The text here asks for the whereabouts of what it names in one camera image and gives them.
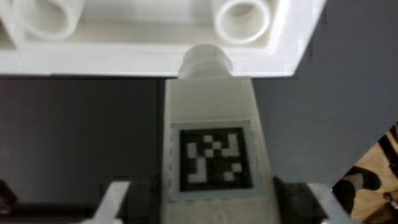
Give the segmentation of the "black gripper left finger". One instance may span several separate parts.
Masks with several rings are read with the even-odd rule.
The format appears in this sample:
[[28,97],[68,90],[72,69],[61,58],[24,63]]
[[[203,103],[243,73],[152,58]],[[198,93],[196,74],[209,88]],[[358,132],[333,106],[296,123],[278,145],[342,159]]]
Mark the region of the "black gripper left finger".
[[95,214],[79,224],[161,224],[159,181],[113,181]]

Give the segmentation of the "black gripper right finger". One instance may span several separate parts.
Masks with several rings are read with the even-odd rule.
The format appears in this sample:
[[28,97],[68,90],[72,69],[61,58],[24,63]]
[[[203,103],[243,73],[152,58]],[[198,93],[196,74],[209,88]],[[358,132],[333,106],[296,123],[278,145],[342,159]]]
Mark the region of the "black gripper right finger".
[[282,224],[362,224],[321,183],[285,182],[274,178]]

